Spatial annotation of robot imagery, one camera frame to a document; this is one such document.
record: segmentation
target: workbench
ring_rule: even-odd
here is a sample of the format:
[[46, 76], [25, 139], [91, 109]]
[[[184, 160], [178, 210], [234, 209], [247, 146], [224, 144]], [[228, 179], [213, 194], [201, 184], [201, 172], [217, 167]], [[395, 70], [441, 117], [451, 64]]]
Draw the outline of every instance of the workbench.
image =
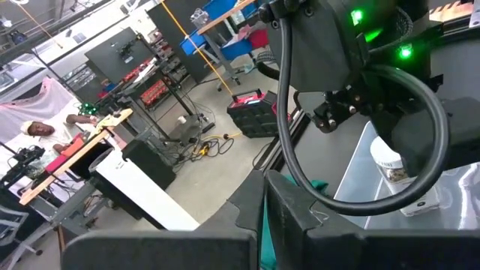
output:
[[243, 8], [247, 7], [249, 4], [254, 3], [255, 1], [256, 0], [238, 0], [235, 7], [224, 13], [222, 16], [219, 16], [217, 19], [214, 19], [211, 22], [207, 23], [197, 32], [198, 35], [203, 35], [208, 45], [210, 45], [211, 49], [218, 57], [218, 61], [225, 67], [227, 76], [223, 77], [222, 79], [233, 79], [237, 83], [237, 85], [240, 85], [241, 83], [239, 81], [239, 78], [236, 76], [236, 71], [232, 67], [230, 62], [225, 58], [224, 54], [221, 52], [221, 48], [214, 42], [215, 37], [213, 37], [213, 35], [215, 35], [215, 33], [213, 30], [215, 26], [223, 23], [225, 20], [228, 20], [228, 18], [232, 16], [235, 12], [241, 11]]
[[[82, 148], [69, 157], [51, 176], [42, 181], [37, 187], [29, 187], [28, 190], [22, 193], [19, 201], [20, 204], [24, 206], [28, 205], [41, 213], [49, 223], [49, 226], [45, 226], [43, 229], [40, 229], [38, 233], [30, 237], [32, 242], [59, 225], [76, 236], [89, 231], [96, 214], [106, 206], [108, 202], [108, 198], [99, 199], [93, 204], [88, 214], [85, 215], [85, 201], [97, 191], [94, 184], [98, 179], [85, 181], [84, 185], [60, 206], [51, 203], [48, 199], [39, 196], [39, 194], [47, 189], [56, 180], [56, 177], [64, 174], [72, 164], [78, 161], [94, 145], [105, 139], [106, 136], [109, 136], [110, 133], [108, 130], [112, 130], [114, 126], [123, 122], [131, 113], [131, 109], [126, 109], [120, 113], [118, 118], [113, 119], [113, 121], [111, 118], [102, 120], [92, 133], [90, 140]], [[111, 127], [101, 127], [102, 125], [111, 125]]]

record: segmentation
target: black panel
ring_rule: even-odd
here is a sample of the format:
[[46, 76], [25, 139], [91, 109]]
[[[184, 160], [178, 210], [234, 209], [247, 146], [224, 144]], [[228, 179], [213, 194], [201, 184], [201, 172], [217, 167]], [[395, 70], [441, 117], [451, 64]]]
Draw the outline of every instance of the black panel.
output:
[[161, 157], [153, 152], [146, 142], [134, 139], [121, 150], [124, 159], [137, 165], [155, 184], [166, 190], [175, 180], [172, 167], [164, 163]]
[[[191, 14], [194, 13], [195, 9], [203, 7], [208, 2], [208, 0], [175, 0], [168, 1], [167, 6], [187, 34], [191, 34], [196, 30], [195, 25], [190, 21]], [[161, 4], [153, 7], [147, 11], [147, 13], [151, 21], [157, 26], [158, 31], [162, 33], [165, 40], [172, 47], [173, 52], [175, 52], [180, 58], [181, 63], [187, 68], [188, 73], [197, 83], [201, 82], [205, 76], [210, 74], [210, 68], [204, 67], [206, 63], [200, 55], [186, 55], [180, 47], [180, 43], [185, 39], [185, 35], [173, 22]], [[215, 27], [215, 29], [227, 40], [232, 37], [223, 23]]]
[[254, 270], [257, 251], [245, 231], [94, 231], [67, 246], [61, 269]]
[[[131, 28], [126, 28], [118, 34], [85, 53], [112, 83], [119, 83], [133, 69], [140, 66], [153, 54], [144, 43], [136, 40], [137, 35]], [[129, 42], [134, 41], [128, 57], [123, 59], [119, 50]]]

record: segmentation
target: black cable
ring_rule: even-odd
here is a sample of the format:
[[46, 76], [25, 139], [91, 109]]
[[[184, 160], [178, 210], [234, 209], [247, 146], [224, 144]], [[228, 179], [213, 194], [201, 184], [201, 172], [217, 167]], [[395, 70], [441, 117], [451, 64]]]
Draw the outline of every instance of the black cable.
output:
[[258, 71], [267, 76], [268, 78], [270, 79], [273, 79], [273, 80], [278, 80], [279, 76], [280, 76], [280, 71], [274, 69], [274, 68], [271, 68], [269, 67], [268, 65], [266, 65], [265, 63], [262, 63], [262, 62], [258, 62], [256, 63], [256, 68], [258, 69]]
[[369, 49], [368, 52], [370, 54], [381, 53], [381, 52], [384, 52], [387, 49], [390, 49], [392, 47], [396, 47], [397, 45], [404, 42], [412, 34], [412, 31], [413, 31], [412, 18], [410, 18], [410, 16], [407, 14], [407, 12], [405, 12], [403, 9], [401, 9], [399, 7], [397, 7], [397, 12], [398, 12], [398, 15], [400, 15], [399, 18], [401, 18], [400, 20], [397, 21], [397, 23], [400, 24], [400, 26], [398, 26], [398, 28], [401, 28], [401, 27], [406, 28], [406, 29], [402, 29], [402, 30], [404, 30], [404, 33], [401, 35], [400, 38], [398, 38], [397, 40], [394, 40], [391, 43], [385, 44], [383, 46], [379, 46], [377, 48]]
[[280, 66], [280, 82], [277, 98], [277, 122], [280, 144], [286, 164], [298, 186], [303, 187], [308, 193], [330, 209], [352, 216], [381, 215], [393, 212], [415, 202], [427, 193], [440, 177], [449, 147], [449, 123], [442, 104], [435, 94], [422, 81], [414, 76], [394, 67], [376, 66], [371, 72], [381, 77], [388, 78], [409, 89], [419, 100], [426, 105], [427, 112], [433, 120], [433, 151], [424, 169], [416, 180], [393, 196], [372, 202], [342, 202], [330, 199], [317, 192], [305, 176], [296, 157], [290, 138], [288, 124], [288, 92], [290, 86], [290, 69], [292, 64], [292, 26], [288, 19], [280, 19], [282, 35], [282, 59]]

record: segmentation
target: gray floor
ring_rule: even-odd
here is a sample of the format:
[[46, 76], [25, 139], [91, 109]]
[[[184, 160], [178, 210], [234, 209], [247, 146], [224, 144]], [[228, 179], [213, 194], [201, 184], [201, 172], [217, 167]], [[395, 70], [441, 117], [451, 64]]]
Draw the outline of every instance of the gray floor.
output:
[[[233, 65], [242, 66], [251, 63], [248, 57], [237, 58]], [[205, 80], [215, 78], [211, 74]], [[233, 92], [244, 92], [250, 89], [262, 91], [277, 91], [276, 81], [269, 79], [257, 70], [240, 76], [241, 85], [229, 83]], [[195, 87], [189, 92], [190, 98], [202, 105], [209, 107], [215, 114], [204, 112], [211, 121], [215, 118], [216, 127], [206, 136], [212, 134], [235, 134], [239, 129], [227, 115], [227, 106], [232, 101], [228, 91], [218, 92], [217, 82], [207, 82]], [[184, 89], [188, 90], [194, 85], [192, 79], [187, 79]], [[295, 106], [290, 102], [290, 111]], [[165, 100], [154, 112], [154, 117], [167, 132], [171, 131], [179, 116], [185, 114], [182, 107], [173, 97]], [[259, 150], [272, 138], [249, 139], [245, 136], [236, 136], [232, 148], [224, 155], [212, 158], [203, 158], [201, 161], [186, 163], [178, 172], [176, 180], [169, 186], [167, 193], [180, 204], [192, 217], [200, 223], [214, 214], [225, 200], [232, 195], [236, 188], [243, 182], [252, 170], [252, 160]], [[122, 210], [112, 211], [105, 209], [99, 214], [96, 223], [99, 230], [155, 230], [145, 220], [136, 221]], [[43, 249], [42, 256], [25, 255], [21, 262], [16, 264], [17, 270], [57, 270], [60, 269], [59, 248], [56, 234], [50, 233], [38, 243], [37, 247]]]

